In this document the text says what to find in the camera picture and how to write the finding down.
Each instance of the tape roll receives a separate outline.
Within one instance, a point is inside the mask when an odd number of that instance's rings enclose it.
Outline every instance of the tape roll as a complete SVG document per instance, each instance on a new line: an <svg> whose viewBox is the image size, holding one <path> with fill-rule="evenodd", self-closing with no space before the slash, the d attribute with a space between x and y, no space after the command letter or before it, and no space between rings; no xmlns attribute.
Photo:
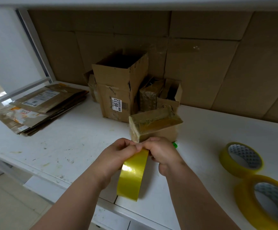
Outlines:
<svg viewBox="0 0 278 230"><path fill-rule="evenodd" d="M246 166L238 164L232 155L239 156L246 162ZM263 168L263 160L260 155L249 146L231 142L221 151L219 156L222 166L232 175L245 178L257 173Z"/></svg>
<svg viewBox="0 0 278 230"><path fill-rule="evenodd" d="M118 181L117 195L134 201L138 200L148 156L149 151L147 149L142 149L124 162Z"/></svg>
<svg viewBox="0 0 278 230"><path fill-rule="evenodd" d="M256 198L256 192L268 197L278 208L278 181L262 175L253 175L238 184L234 191L240 211L253 227L257 230L278 229L278 217L268 214Z"/></svg>

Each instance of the roll of packing tape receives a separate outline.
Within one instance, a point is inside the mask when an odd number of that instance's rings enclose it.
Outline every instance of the roll of packing tape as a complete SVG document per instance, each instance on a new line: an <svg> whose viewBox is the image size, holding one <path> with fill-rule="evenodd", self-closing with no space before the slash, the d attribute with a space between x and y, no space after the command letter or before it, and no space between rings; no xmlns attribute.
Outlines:
<svg viewBox="0 0 278 230"><path fill-rule="evenodd" d="M240 165L235 161L236 158L240 158L245 164ZM260 155L242 143L228 143L221 151L219 159L222 166L238 178L253 175L263 168L263 160Z"/></svg>
<svg viewBox="0 0 278 230"><path fill-rule="evenodd" d="M117 195L134 201L138 200L141 181L148 156L149 151L142 149L140 152L124 162L118 181Z"/></svg>
<svg viewBox="0 0 278 230"><path fill-rule="evenodd" d="M278 181L262 175L253 175L238 184L234 192L240 211L253 227L257 230L278 229L278 215L272 215L270 211L265 210L264 204L257 199L257 193L271 200L278 209Z"/></svg>

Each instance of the upper shelf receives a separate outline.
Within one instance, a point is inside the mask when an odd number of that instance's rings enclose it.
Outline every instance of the upper shelf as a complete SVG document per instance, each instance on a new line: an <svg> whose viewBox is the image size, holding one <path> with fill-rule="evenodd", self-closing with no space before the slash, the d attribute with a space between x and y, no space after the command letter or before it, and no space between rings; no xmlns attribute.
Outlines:
<svg viewBox="0 0 278 230"><path fill-rule="evenodd" d="M0 5L80 7L102 10L278 10L278 0L0 0Z"/></svg>

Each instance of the cardboard wall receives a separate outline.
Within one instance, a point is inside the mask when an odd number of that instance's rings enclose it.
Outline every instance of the cardboard wall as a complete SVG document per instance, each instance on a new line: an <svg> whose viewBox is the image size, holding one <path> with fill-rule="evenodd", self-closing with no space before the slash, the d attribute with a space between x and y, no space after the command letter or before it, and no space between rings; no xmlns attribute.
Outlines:
<svg viewBox="0 0 278 230"><path fill-rule="evenodd" d="M57 80L120 48L182 82L181 104L278 122L278 12L30 10Z"/></svg>

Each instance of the white table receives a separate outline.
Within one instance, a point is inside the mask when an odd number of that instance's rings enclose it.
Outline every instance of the white table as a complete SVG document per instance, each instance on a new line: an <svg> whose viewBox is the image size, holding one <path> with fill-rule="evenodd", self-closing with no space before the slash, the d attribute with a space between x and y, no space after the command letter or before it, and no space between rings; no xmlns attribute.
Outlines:
<svg viewBox="0 0 278 230"><path fill-rule="evenodd" d="M214 199L241 229L254 229L239 211L233 188L240 179L218 160L219 151L237 141L263 158L260 174L278 180L278 124L181 105L184 123L178 151ZM126 123L102 117L99 104L87 100L31 137L15 135L0 122L0 160L26 170L64 189L116 139L129 138ZM98 205L154 229L178 230L166 179L148 160L137 202L116 199L116 174L102 191Z"/></svg>

